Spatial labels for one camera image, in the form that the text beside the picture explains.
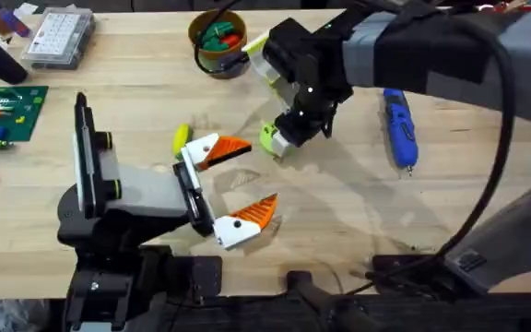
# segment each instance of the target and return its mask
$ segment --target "red object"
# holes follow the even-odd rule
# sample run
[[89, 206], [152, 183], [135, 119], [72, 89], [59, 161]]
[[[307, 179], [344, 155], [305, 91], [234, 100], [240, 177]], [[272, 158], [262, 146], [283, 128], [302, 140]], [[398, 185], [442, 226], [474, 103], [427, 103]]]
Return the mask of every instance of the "red object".
[[229, 45], [229, 48], [235, 46], [241, 41], [241, 37], [238, 34], [232, 33], [230, 35], [224, 36], [220, 39], [220, 42], [224, 42]]

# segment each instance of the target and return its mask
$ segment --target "wooden table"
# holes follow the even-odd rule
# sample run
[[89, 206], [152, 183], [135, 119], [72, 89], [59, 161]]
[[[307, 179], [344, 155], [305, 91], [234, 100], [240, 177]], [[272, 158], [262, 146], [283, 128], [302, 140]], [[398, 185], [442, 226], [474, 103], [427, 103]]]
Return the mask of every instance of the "wooden table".
[[[313, 30], [339, 11], [242, 12], [250, 38], [294, 17]], [[84, 91], [99, 130], [114, 134], [119, 160], [168, 172], [171, 137], [188, 123], [197, 136], [244, 137], [254, 151], [202, 173], [217, 213], [279, 193], [272, 227], [226, 252], [185, 226], [153, 243], [182, 255], [221, 255], [223, 294], [282, 291], [287, 270], [309, 269], [332, 292], [359, 286], [375, 253], [435, 250], [466, 218], [486, 181], [500, 114], [408, 95], [420, 160], [408, 177], [390, 161], [380, 90], [357, 89], [340, 106], [334, 136], [321, 135], [283, 161], [258, 144], [262, 121], [278, 114], [256, 75], [215, 80], [195, 67], [186, 31], [195, 13], [98, 14], [77, 71], [41, 71], [26, 85], [49, 94], [29, 143], [0, 153], [0, 298], [65, 297], [75, 255], [56, 241], [56, 207], [75, 182], [73, 105]], [[38, 18], [28, 19], [33, 27]], [[24, 40], [10, 52], [19, 56]], [[504, 180], [487, 215], [531, 186], [531, 124], [518, 121]], [[531, 291], [531, 274], [496, 291]]]

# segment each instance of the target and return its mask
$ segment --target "black mount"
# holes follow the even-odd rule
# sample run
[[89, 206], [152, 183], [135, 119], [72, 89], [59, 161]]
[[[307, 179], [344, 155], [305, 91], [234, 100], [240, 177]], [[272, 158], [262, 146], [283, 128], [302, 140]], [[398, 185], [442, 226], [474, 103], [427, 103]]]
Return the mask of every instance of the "black mount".
[[346, 81], [342, 42], [373, 13], [349, 6], [314, 33], [288, 18], [269, 31], [264, 58], [289, 83], [299, 83], [292, 106], [276, 118], [283, 137], [300, 147], [322, 131], [329, 138], [337, 105], [353, 94]]
[[76, 248], [77, 265], [67, 292], [67, 330], [83, 322], [110, 322], [121, 330], [127, 320], [148, 310], [153, 296], [217, 296], [222, 259], [218, 256], [174, 256], [171, 248], [140, 246], [189, 222], [144, 218], [111, 209], [102, 218], [86, 219], [72, 186], [58, 207], [59, 242]]
[[308, 271], [290, 271], [286, 275], [288, 296], [299, 297], [337, 332], [398, 332], [395, 326], [383, 326], [368, 316], [366, 308], [353, 296], [332, 295], [313, 284]]
[[190, 180], [183, 165], [173, 168], [188, 208], [181, 216], [137, 216], [108, 208], [107, 201], [120, 199], [123, 192], [120, 179], [105, 181], [101, 173], [99, 152], [113, 148], [112, 135], [96, 132], [82, 93], [77, 94], [75, 114], [79, 185], [65, 192], [57, 209], [58, 240], [77, 254], [65, 303], [65, 330], [79, 330], [85, 322], [109, 322], [112, 331], [122, 330], [127, 320], [146, 312], [160, 292], [192, 299], [217, 296], [220, 257], [176, 257], [167, 245], [142, 246], [188, 222], [204, 236], [212, 232], [207, 204], [202, 196], [189, 195]]

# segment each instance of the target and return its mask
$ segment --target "circuit board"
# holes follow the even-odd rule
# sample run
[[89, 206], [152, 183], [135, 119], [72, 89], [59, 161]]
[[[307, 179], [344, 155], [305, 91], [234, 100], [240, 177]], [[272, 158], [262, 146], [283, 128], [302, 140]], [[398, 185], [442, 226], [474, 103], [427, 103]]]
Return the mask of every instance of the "circuit board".
[[6, 129], [6, 141], [30, 141], [47, 92], [48, 87], [0, 88], [0, 126]]

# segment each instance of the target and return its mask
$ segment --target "blue tool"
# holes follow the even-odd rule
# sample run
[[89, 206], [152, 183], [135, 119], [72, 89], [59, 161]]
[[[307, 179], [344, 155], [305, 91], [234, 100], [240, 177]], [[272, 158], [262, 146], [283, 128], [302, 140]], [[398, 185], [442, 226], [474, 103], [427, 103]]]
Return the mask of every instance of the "blue tool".
[[417, 163], [418, 148], [415, 140], [415, 126], [411, 119], [407, 99], [403, 91], [398, 89], [384, 89], [383, 94], [386, 127], [396, 166], [407, 169], [411, 176], [413, 166]]

